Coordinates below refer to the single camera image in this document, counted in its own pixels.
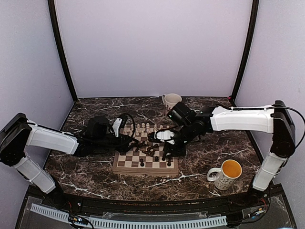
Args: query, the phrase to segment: marble table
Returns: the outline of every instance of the marble table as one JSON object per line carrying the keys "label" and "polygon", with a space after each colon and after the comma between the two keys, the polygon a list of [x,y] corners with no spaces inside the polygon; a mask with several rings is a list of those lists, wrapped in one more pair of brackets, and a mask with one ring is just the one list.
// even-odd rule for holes
{"label": "marble table", "polygon": [[[194,110],[204,105],[222,103],[226,98],[184,97]],[[161,98],[88,98],[73,107],[63,131],[79,133],[88,120],[105,115],[112,123],[121,113],[130,113],[136,123],[173,125],[164,115]],[[187,146],[187,156],[179,158],[179,174],[175,177],[124,176],[112,172],[114,151],[79,158],[51,151],[45,169],[55,176],[65,193],[93,198],[134,201],[174,201],[211,198],[245,192],[260,166],[258,157],[244,131],[207,133]],[[208,182],[206,173],[220,167],[227,159],[238,161],[243,173],[227,191],[217,190]]]}

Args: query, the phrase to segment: black pawn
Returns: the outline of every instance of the black pawn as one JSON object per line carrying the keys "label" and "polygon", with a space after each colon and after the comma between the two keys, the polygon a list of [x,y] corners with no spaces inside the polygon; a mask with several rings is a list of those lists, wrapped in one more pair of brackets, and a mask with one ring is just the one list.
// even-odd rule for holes
{"label": "black pawn", "polygon": [[168,159],[167,166],[171,166],[171,158]]}
{"label": "black pawn", "polygon": [[143,167],[144,166],[144,160],[141,158],[140,159],[140,165]]}

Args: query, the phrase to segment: mug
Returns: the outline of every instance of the mug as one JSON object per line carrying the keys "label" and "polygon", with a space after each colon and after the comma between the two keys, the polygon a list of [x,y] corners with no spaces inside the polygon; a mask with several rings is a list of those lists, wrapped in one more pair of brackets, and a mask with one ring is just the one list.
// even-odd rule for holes
{"label": "mug", "polygon": [[182,97],[178,94],[164,94],[162,95],[162,101],[167,114],[178,102],[182,101]]}
{"label": "mug", "polygon": [[[221,168],[211,168],[208,172],[208,181],[214,182],[216,188],[227,190],[240,175],[242,174],[242,166],[235,160],[226,160]],[[211,173],[217,173],[216,176],[210,177]]]}

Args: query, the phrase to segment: white wall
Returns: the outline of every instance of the white wall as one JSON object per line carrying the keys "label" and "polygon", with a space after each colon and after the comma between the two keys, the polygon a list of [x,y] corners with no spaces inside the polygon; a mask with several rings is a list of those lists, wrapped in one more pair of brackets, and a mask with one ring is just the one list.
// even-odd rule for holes
{"label": "white wall", "polygon": [[[57,54],[46,0],[0,1],[0,129],[18,112],[59,128],[72,106]],[[43,165],[48,151],[28,148]],[[15,228],[28,187],[13,168],[0,164],[1,228]]]}
{"label": "white wall", "polygon": [[[305,115],[305,1],[260,1],[253,44],[237,97],[238,106],[272,104],[283,100]],[[296,141],[304,131],[302,120],[293,112]],[[272,136],[254,133],[263,152]],[[275,179],[282,183],[298,228],[305,225],[305,142]]]}
{"label": "white wall", "polygon": [[57,0],[79,97],[229,96],[251,0]]}

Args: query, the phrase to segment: white robotic arm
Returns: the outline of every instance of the white robotic arm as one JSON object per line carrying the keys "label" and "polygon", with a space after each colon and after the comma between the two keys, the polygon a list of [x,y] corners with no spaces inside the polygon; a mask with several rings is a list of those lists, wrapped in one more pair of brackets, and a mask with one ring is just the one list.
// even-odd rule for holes
{"label": "white robotic arm", "polygon": [[184,156],[185,145],[198,135],[223,130],[250,130],[273,133],[273,146],[256,173],[252,188],[265,191],[283,164],[295,151],[295,126],[282,101],[264,107],[204,107],[200,112],[178,103],[168,116],[182,128],[150,134],[154,142],[166,142],[164,157]]}
{"label": "white robotic arm", "polygon": [[87,156],[97,147],[127,152],[130,142],[137,140],[120,134],[126,121],[127,117],[121,115],[111,126],[108,119],[98,116],[90,119],[82,136],[77,136],[38,125],[19,113],[0,132],[0,162],[14,167],[51,200],[57,200],[53,203],[60,207],[65,204],[60,185],[27,155],[25,146],[39,146],[74,156]]}

